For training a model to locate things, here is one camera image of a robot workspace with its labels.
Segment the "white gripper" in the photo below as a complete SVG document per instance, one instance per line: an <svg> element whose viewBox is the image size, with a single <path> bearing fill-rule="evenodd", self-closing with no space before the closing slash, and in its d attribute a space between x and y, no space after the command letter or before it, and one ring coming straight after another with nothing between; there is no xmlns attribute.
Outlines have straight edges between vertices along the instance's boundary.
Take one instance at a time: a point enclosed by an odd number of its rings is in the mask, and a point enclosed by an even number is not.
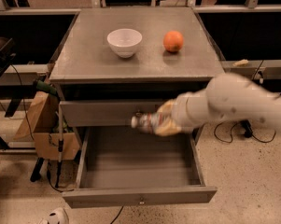
<svg viewBox="0 0 281 224"><path fill-rule="evenodd" d="M177 133L191 133L194 130L193 119L187 111L188 101L192 93L187 92L178 95L175 99L166 101L157 112L170 114L172 119L165 120L155 129L158 136L170 136Z"/></svg>

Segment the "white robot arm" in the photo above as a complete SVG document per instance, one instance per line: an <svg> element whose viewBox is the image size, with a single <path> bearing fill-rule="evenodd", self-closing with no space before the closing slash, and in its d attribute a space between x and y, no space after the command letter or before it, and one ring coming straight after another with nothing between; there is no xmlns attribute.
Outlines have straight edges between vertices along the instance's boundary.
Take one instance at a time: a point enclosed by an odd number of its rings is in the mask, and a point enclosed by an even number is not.
<svg viewBox="0 0 281 224"><path fill-rule="evenodd" d="M159 108L165 121L155 134L190 133L206 123L256 120L281 133L281 95L270 92L246 77L223 73L206 88L186 92Z"/></svg>

